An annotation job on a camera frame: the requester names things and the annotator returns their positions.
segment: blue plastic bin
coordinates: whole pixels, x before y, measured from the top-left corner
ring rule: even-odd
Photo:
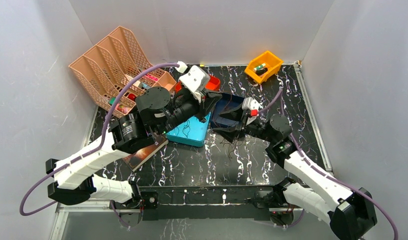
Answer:
[[[210,115],[205,116],[205,123],[200,122],[196,117],[191,117],[188,121],[180,124],[175,129],[167,133],[167,139],[176,143],[192,145],[195,147],[204,146],[205,136],[207,135]]]
[[[214,107],[213,116],[211,117],[211,128],[228,128],[233,127],[238,124],[237,121],[229,120],[220,117],[221,111],[226,111],[235,108],[243,103],[245,98],[241,96],[232,95],[232,100],[230,100],[230,94],[221,93],[222,98],[216,103]]]

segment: gray wall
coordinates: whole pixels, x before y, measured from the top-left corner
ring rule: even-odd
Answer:
[[[55,207],[18,213],[48,158],[80,149],[94,109],[68,64],[91,47],[68,1],[0,0],[0,240],[49,238]],[[46,181],[26,211],[49,202]]]
[[[95,44],[118,25],[148,59],[247,64],[266,50],[302,60],[333,0],[70,0]]]
[[[408,239],[408,0],[335,1],[303,61],[335,176],[367,188]],[[393,239],[379,224],[367,239]]]

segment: brown book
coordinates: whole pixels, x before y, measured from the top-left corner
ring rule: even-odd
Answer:
[[[123,161],[127,163],[127,165],[134,172],[148,159],[150,159],[154,154],[156,154],[157,151],[160,150],[167,143],[168,140],[165,137],[165,135],[158,136],[155,141],[155,144],[144,147],[141,150],[137,151],[136,153],[124,157]]]

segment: small bottle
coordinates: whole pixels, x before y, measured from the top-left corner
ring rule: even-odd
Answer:
[[[257,70],[262,69],[262,68],[265,67],[265,66],[266,66],[266,64],[263,63],[263,64],[261,64],[261,65],[258,65],[258,66],[256,66],[256,67],[254,67],[254,72],[257,71]]]
[[[130,99],[130,100],[132,100],[132,101],[135,101],[136,96],[135,96],[135,94],[130,93],[130,94],[127,96],[127,98]]]
[[[267,72],[267,70],[268,70],[268,69],[265,67],[265,68],[263,68],[263,69],[256,70],[255,73],[259,76],[259,75],[265,74],[265,73]]]
[[[142,83],[142,89],[148,90],[148,89],[150,89],[150,88],[151,88],[150,86],[148,86],[148,85]]]
[[[115,100],[115,97],[112,96],[112,97],[108,100],[108,104],[112,105],[112,104],[114,103],[114,100]]]
[[[142,88],[142,83],[140,81],[136,81],[133,85],[140,89]]]
[[[123,106],[123,105],[121,105],[121,104],[119,104],[119,103],[118,103],[115,107],[116,107],[116,109],[117,109],[118,111],[120,111],[120,112],[122,112],[122,113],[124,113],[124,114],[128,113],[129,110],[130,110],[128,107]]]

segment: teal box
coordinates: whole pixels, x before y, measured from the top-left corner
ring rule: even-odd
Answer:
[[[175,129],[167,133],[167,139],[176,143],[192,145],[195,147],[204,146],[205,136],[207,135],[210,115],[205,116],[206,122],[200,122],[196,117],[191,117],[188,121],[180,124]]]

